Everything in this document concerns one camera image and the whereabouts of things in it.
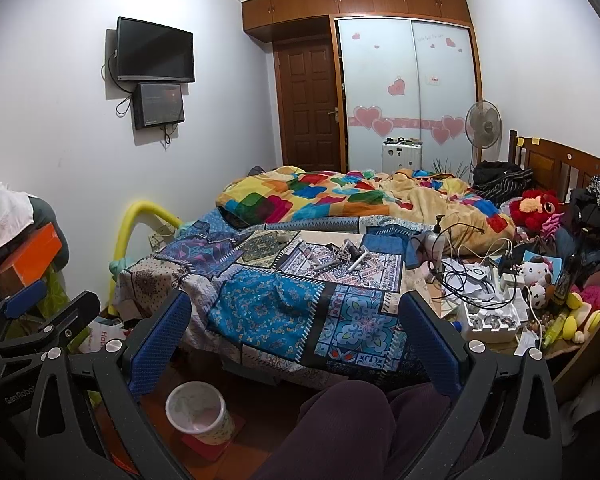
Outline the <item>white patterned trash bin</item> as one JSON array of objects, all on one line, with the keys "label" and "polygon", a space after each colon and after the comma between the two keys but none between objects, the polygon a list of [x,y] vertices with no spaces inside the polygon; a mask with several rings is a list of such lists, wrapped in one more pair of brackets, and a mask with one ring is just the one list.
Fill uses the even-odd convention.
[{"label": "white patterned trash bin", "polygon": [[235,423],[219,390],[206,382],[184,382],[166,398],[166,418],[182,434],[203,444],[228,442]]}]

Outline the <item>orange box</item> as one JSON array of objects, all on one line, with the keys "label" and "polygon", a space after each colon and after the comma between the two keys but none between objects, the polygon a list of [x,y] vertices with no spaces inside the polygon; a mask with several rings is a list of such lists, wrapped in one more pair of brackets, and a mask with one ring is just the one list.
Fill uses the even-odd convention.
[{"label": "orange box", "polygon": [[42,278],[61,247],[51,223],[32,232],[0,266],[0,298],[12,296]]}]

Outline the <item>white egg tray box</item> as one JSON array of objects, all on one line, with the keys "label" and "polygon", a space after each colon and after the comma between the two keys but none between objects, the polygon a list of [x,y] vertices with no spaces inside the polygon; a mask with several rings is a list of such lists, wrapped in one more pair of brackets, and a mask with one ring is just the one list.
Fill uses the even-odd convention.
[{"label": "white egg tray box", "polygon": [[457,319],[465,340],[480,340],[485,344],[508,344],[521,326],[517,310],[512,306],[483,309],[463,301],[457,308]]}]

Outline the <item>white shopping bag red text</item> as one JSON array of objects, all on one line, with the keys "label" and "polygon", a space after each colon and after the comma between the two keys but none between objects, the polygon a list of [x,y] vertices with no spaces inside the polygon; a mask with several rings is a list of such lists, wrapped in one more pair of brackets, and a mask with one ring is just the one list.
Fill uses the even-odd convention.
[{"label": "white shopping bag red text", "polygon": [[88,335],[80,343],[78,350],[80,353],[97,352],[110,340],[125,340],[129,332],[124,328],[122,321],[98,316],[88,324]]}]

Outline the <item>white cloth pile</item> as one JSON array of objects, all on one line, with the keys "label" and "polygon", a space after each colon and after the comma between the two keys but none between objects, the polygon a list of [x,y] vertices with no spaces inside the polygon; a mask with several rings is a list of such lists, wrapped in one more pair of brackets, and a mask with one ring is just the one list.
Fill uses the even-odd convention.
[{"label": "white cloth pile", "polygon": [[0,182],[0,248],[34,223],[33,206],[25,192]]}]

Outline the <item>white hello kitty plush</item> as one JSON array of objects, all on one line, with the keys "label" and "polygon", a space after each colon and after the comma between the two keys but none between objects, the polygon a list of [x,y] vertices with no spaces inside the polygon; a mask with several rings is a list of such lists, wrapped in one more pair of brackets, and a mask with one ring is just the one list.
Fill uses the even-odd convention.
[{"label": "white hello kitty plush", "polygon": [[518,276],[522,281],[522,296],[532,309],[544,309],[550,299],[553,281],[553,263],[547,258],[533,256],[521,263]]}]

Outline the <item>blue patterned bed sheet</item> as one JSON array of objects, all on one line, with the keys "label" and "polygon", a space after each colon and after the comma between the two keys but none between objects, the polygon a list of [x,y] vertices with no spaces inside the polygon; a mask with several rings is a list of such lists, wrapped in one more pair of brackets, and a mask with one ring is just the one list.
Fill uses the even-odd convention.
[{"label": "blue patterned bed sheet", "polygon": [[125,263],[114,306],[146,318],[180,290],[192,303],[186,347],[238,370],[314,388],[344,378],[415,385],[426,374],[398,303],[424,284],[416,274],[424,234],[398,220],[358,234],[237,229],[211,211]]}]

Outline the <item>colourful patchwork blanket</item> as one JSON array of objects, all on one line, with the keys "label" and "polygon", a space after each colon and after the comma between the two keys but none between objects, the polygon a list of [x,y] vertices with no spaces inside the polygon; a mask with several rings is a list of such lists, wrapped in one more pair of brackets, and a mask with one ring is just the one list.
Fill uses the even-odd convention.
[{"label": "colourful patchwork blanket", "polygon": [[406,169],[342,174],[281,166],[230,183],[215,205],[238,229],[344,217],[404,221],[417,231],[440,226],[462,254],[483,254],[516,234],[513,220],[465,181]]}]

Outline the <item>grey bolster pillow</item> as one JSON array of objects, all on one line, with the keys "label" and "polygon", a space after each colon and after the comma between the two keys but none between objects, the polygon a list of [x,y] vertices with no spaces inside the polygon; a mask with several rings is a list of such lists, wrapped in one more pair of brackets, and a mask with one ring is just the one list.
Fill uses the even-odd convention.
[{"label": "grey bolster pillow", "polygon": [[287,222],[265,223],[261,230],[269,231],[321,231],[338,233],[364,233],[368,226],[376,226],[381,217],[324,217]]}]

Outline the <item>red plush toy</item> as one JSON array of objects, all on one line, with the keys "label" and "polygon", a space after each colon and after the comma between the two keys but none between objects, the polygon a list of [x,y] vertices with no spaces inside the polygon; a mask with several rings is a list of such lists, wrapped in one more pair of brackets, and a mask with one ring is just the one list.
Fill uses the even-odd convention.
[{"label": "red plush toy", "polygon": [[552,190],[527,190],[521,198],[509,205],[509,215],[517,228],[523,228],[528,234],[539,234],[542,225],[555,214],[564,211],[564,204],[558,200]]}]

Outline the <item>black striped bag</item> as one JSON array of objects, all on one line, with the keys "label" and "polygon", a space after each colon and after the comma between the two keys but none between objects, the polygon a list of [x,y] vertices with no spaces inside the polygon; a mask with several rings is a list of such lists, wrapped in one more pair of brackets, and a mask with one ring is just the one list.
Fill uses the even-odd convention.
[{"label": "black striped bag", "polygon": [[472,174],[472,189],[495,206],[533,187],[533,171],[514,162],[479,162]]}]

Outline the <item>white small cabinet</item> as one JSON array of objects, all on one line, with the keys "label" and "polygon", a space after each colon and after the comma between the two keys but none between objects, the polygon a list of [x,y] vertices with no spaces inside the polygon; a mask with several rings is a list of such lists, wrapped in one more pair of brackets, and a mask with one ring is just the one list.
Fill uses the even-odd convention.
[{"label": "white small cabinet", "polygon": [[422,142],[417,139],[387,138],[382,144],[382,171],[393,174],[400,169],[422,169]]}]

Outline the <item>wooden headboard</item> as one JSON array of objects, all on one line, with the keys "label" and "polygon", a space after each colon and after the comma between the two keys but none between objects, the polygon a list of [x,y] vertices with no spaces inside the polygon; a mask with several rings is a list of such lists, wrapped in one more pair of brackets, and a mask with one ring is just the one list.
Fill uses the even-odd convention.
[{"label": "wooden headboard", "polygon": [[586,188],[600,175],[600,158],[577,148],[509,131],[508,160],[531,169],[536,185],[566,202],[574,188]]}]

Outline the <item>white standing fan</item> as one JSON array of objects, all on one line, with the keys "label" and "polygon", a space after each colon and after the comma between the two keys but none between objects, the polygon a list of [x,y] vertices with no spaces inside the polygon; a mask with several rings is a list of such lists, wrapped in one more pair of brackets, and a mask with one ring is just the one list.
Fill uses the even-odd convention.
[{"label": "white standing fan", "polygon": [[502,116],[491,101],[480,100],[471,105],[465,117],[465,134],[472,146],[475,166],[482,161],[483,151],[498,143],[502,131]]}]

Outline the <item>frosted sliding wardrobe with hearts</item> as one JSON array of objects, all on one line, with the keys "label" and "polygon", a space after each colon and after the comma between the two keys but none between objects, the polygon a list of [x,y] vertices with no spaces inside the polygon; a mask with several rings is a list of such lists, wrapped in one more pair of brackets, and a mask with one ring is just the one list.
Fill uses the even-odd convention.
[{"label": "frosted sliding wardrobe with hearts", "polygon": [[382,171],[387,138],[422,142],[422,170],[466,179],[465,117],[477,101],[468,28],[408,18],[340,18],[348,166]]}]

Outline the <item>brown wooden door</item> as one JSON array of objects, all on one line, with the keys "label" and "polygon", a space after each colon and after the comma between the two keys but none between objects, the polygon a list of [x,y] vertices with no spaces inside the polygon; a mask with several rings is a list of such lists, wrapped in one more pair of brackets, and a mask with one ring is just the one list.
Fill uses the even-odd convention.
[{"label": "brown wooden door", "polygon": [[335,62],[326,38],[274,44],[283,162],[306,171],[339,170]]}]

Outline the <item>yellow foam bed rail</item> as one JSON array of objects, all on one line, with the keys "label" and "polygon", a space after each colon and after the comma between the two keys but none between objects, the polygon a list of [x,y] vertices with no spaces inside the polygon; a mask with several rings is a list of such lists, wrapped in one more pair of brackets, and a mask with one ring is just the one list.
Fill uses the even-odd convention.
[{"label": "yellow foam bed rail", "polygon": [[166,224],[170,224],[174,229],[178,229],[183,224],[183,221],[178,216],[171,214],[170,211],[150,200],[137,200],[129,206],[122,218],[116,244],[114,245],[114,255],[109,263],[111,282],[109,285],[107,312],[110,315],[118,314],[117,309],[114,307],[114,289],[116,288],[118,275],[125,267],[126,250],[128,249],[136,220],[142,214],[152,214],[159,220],[166,222]]}]

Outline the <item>small black wall monitor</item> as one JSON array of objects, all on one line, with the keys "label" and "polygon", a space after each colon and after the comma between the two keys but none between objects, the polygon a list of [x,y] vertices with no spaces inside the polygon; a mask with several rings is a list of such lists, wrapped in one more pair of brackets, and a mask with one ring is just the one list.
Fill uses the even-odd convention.
[{"label": "small black wall monitor", "polygon": [[136,130],[184,122],[184,102],[179,84],[138,84],[132,93]]}]

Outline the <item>black wall television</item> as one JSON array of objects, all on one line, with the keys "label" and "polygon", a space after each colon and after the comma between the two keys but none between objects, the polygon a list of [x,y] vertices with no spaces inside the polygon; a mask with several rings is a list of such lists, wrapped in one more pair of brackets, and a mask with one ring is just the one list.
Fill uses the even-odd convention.
[{"label": "black wall television", "polygon": [[120,81],[195,81],[194,37],[187,30],[119,16],[114,58]]}]

